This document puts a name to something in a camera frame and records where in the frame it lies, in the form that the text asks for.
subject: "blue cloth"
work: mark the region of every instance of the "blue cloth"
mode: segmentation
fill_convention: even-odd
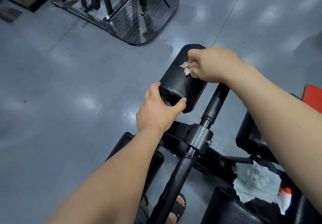
[[[134,224],[145,224],[147,222],[147,219],[149,218],[149,215],[144,210],[142,206],[139,205],[137,215],[135,216]]]

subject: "foot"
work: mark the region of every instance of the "foot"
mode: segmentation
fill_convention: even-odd
[[[180,205],[182,205],[183,207],[185,207],[184,199],[180,195],[178,195],[176,201]],[[175,213],[170,212],[168,219],[170,220],[171,224],[176,224],[178,222],[178,216],[177,215]]]

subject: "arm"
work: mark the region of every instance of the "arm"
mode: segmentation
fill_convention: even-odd
[[[66,198],[47,224],[132,224],[153,153],[172,122],[185,108],[163,103],[154,83],[136,114],[138,134]]]
[[[217,47],[190,50],[197,77],[225,83],[242,100],[270,150],[296,185],[322,213],[322,114]]]

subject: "forearm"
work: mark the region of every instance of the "forearm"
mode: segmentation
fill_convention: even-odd
[[[322,115],[248,65],[232,73],[226,84],[242,100],[281,166],[322,212]]]
[[[157,129],[139,132],[61,204],[48,224],[133,223],[161,137]]]

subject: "hand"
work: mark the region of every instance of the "hand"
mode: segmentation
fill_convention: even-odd
[[[149,128],[163,134],[185,109],[186,98],[180,99],[175,106],[165,105],[159,93],[160,84],[153,83],[144,94],[144,102],[136,114],[138,132]]]
[[[190,68],[191,73],[210,83],[225,83],[229,76],[245,66],[234,51],[219,47],[190,49],[188,58],[190,63],[196,60],[200,66]]]

